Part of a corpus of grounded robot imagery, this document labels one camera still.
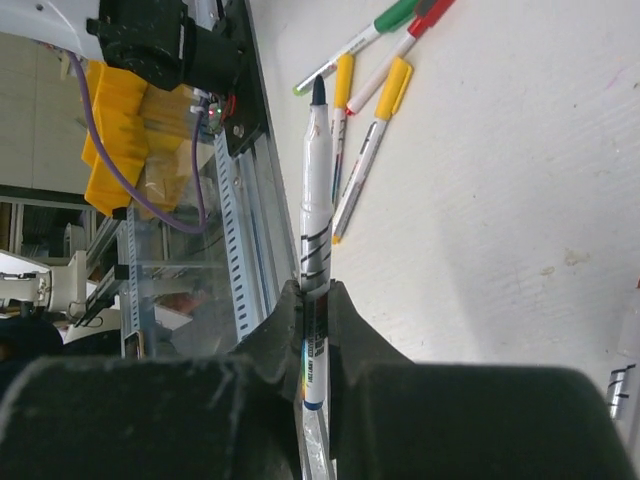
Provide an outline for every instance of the yellow marker cap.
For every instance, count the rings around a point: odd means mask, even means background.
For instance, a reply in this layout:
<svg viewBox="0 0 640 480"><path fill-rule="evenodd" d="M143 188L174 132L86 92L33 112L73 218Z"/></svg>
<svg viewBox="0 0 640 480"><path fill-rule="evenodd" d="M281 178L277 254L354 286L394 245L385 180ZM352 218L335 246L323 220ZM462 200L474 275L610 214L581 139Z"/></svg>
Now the yellow marker cap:
<svg viewBox="0 0 640 480"><path fill-rule="evenodd" d="M376 108L377 118L388 121L398 111L412 73L413 67L407 61L400 57L393 60Z"/></svg>
<svg viewBox="0 0 640 480"><path fill-rule="evenodd" d="M351 79L353 78L353 64L355 57L345 53L338 59L338 74L336 78L336 96L333 102L336 108L347 108L349 93L351 93Z"/></svg>

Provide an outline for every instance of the green marker cap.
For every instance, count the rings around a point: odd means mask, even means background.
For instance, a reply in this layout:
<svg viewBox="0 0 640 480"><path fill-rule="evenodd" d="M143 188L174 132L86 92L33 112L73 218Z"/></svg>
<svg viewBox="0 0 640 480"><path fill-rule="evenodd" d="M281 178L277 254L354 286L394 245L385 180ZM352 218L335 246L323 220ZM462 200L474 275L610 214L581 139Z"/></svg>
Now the green marker cap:
<svg viewBox="0 0 640 480"><path fill-rule="evenodd" d="M373 21L373 26L380 33L392 32L409 21L417 3L418 0L398 0Z"/></svg>

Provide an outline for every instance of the screw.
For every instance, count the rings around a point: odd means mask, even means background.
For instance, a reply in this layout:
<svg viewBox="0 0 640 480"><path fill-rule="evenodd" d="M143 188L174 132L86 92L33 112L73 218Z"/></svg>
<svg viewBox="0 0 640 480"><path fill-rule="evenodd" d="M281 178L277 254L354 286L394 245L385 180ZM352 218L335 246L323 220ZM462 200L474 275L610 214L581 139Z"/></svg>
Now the screw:
<svg viewBox="0 0 640 480"><path fill-rule="evenodd" d="M238 138L244 137L244 127L242 125L236 125L233 127L233 134Z"/></svg>

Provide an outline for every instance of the marker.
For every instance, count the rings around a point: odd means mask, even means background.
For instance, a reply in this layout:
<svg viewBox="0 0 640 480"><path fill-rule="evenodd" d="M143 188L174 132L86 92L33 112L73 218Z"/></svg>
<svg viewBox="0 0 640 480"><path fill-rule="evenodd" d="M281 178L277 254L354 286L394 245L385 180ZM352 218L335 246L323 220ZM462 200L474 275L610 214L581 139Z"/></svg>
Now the marker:
<svg viewBox="0 0 640 480"><path fill-rule="evenodd" d="M347 115L355 115L382 85L396 57L404 57L422 34L433 27L455 0L421 0L416 5L416 18L411 22L400 41L384 58L366 83L347 103Z"/></svg>
<svg viewBox="0 0 640 480"><path fill-rule="evenodd" d="M333 187L331 202L335 205L340 192L340 176L342 174L342 155L344 153L344 136L347 129L347 100L351 91L353 63L355 57L346 53L338 60L338 78L336 79L336 96L333 101L333 121L331 122L331 138L333 139Z"/></svg>
<svg viewBox="0 0 640 480"><path fill-rule="evenodd" d="M360 196L364 182L373 165L373 159L378 152L380 142L382 142L382 136L387 129L387 123L391 117L398 112L412 73L413 68L402 58L397 57L393 61L387 83L378 101L375 120L367 131L367 136L360 149L360 157L355 167L353 167L353 172L351 172L347 187L336 209L335 226L333 230L334 245L340 243L347 229L347 224L358 202L358 197Z"/></svg>
<svg viewBox="0 0 640 480"><path fill-rule="evenodd" d="M315 78L320 75L328 77L338 68L338 59L345 53L356 53L371 45L383 33L392 32L399 26L405 24L411 18L411 12L415 8L418 0L398 0L391 7L376 18L373 23L353 37L346 45L338 50L324 65L317 68L311 75L293 87L293 93L304 95L313 85Z"/></svg>
<svg viewBox="0 0 640 480"><path fill-rule="evenodd" d="M636 417L640 400L640 290L633 293L622 321L620 343L609 374L606 397L611 418L628 447L635 445L637 440Z"/></svg>
<svg viewBox="0 0 640 480"><path fill-rule="evenodd" d="M309 410L322 407L329 374L328 297L331 281L331 134L324 81L313 83L309 126L304 137L300 205L300 290L304 344L303 400Z"/></svg>

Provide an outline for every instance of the perforated metal bar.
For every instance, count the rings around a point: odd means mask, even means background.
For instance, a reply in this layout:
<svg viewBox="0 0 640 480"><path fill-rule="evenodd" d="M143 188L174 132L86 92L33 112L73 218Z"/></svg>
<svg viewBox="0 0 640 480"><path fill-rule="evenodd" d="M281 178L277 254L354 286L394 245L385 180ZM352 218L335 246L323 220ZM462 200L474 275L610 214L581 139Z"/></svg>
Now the perforated metal bar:
<svg viewBox="0 0 640 480"><path fill-rule="evenodd" d="M127 259L129 261L129 322L128 332L140 330L140 299L138 298L138 252L136 249L136 209L127 207Z"/></svg>
<svg viewBox="0 0 640 480"><path fill-rule="evenodd" d="M113 218L105 218L100 224L87 250L87 275L93 273L104 253L116 240L119 226L120 222Z"/></svg>
<svg viewBox="0 0 640 480"><path fill-rule="evenodd" d="M240 159L244 191L247 195L250 228L254 244L255 261L258 267L261 301L265 318L273 311L278 301L280 289L273 257L271 237L268 233L267 217L264 211L259 180L256 174L256 162L267 162L267 158L258 158L256 150L251 149Z"/></svg>
<svg viewBox="0 0 640 480"><path fill-rule="evenodd" d="M22 254L22 229L24 223L24 204L11 204L11 221L9 223L9 251Z"/></svg>
<svg viewBox="0 0 640 480"><path fill-rule="evenodd" d="M240 172L229 156L224 132L216 137L214 146L236 332L238 341L242 341L264 315L256 285L251 232L247 231L250 220L242 199Z"/></svg>

